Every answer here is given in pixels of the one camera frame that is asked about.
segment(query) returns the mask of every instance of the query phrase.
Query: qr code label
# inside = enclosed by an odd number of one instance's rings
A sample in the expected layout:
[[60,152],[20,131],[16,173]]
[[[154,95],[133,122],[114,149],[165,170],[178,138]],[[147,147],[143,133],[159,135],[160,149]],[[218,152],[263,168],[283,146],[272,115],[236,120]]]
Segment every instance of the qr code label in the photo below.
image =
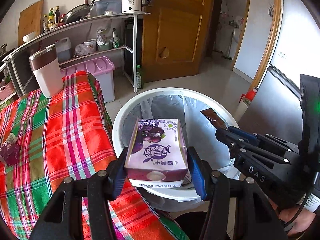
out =
[[304,205],[304,207],[306,209],[308,209],[311,212],[316,211],[316,209],[318,208],[318,206],[320,205],[320,198],[318,198],[317,196],[311,194],[307,201],[306,204]]

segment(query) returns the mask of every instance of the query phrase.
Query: purple drink carton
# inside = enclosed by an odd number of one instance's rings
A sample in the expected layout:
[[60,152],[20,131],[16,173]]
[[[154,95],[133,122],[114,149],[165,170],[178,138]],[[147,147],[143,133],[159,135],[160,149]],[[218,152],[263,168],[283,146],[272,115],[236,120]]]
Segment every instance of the purple drink carton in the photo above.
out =
[[188,162],[179,119],[138,119],[124,167],[133,186],[180,187]]

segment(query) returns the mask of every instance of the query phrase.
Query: plaid tablecloth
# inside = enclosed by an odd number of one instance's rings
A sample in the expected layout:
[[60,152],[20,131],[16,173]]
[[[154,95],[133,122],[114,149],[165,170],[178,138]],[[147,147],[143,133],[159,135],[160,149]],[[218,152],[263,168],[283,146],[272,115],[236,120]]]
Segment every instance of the plaid tablecloth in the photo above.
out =
[[[84,71],[66,77],[53,98],[35,90],[0,113],[0,143],[12,132],[21,145],[18,164],[0,164],[0,214],[18,238],[29,238],[64,177],[88,178],[116,158],[111,130],[99,83]],[[129,182],[109,208],[118,239],[187,239]],[[84,238],[90,239],[85,199],[82,212]]]

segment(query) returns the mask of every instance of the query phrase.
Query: refrigerator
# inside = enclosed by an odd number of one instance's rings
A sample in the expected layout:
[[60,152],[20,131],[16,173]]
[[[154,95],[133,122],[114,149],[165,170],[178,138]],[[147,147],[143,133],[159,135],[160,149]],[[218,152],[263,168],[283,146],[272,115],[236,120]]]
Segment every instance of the refrigerator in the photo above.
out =
[[297,144],[302,138],[300,98],[300,89],[270,65],[238,125],[247,132],[267,133]]
[[320,30],[301,0],[283,0],[279,37],[269,67],[240,129],[297,144],[302,138],[300,74],[320,78]]

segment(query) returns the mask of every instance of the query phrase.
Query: shelf post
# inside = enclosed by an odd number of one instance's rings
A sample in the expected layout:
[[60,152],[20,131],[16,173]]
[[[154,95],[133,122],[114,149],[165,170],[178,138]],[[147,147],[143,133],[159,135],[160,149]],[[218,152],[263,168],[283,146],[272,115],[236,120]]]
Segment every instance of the shelf post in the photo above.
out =
[[133,89],[137,92],[137,25],[138,15],[133,15]]

